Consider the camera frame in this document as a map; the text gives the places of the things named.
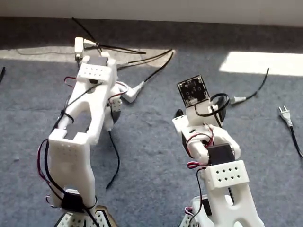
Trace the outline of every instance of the floor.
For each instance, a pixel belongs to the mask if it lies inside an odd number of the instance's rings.
[[[190,159],[171,122],[177,109],[185,109],[176,83],[201,74],[210,94],[250,95],[266,70],[222,70],[230,53],[300,57],[303,29],[111,20],[82,23],[104,44],[146,50],[148,56],[170,48],[175,51],[171,63],[146,85],[135,103],[123,106],[112,131],[121,168],[109,190],[105,186],[116,170],[116,156],[106,133],[91,148],[91,165],[98,203],[108,207],[119,226],[177,227],[184,207],[198,195],[198,186],[195,172],[186,167]],[[74,38],[87,36],[70,19],[0,18],[0,27],[0,67],[7,70],[0,83],[0,223],[2,227],[51,227],[61,212],[45,202],[49,189],[37,175],[36,149],[48,137],[71,93],[62,80],[77,73]],[[111,54],[118,61],[143,57]],[[119,78],[135,86],[163,61],[123,70]],[[253,61],[240,59],[239,67]],[[300,66],[300,62],[287,65],[290,71]],[[277,73],[269,75],[256,98],[228,108],[224,128],[241,147],[265,226],[301,226],[302,164],[276,109],[286,105],[291,110],[303,146],[303,78],[273,72]],[[85,122],[87,116],[79,119]]]

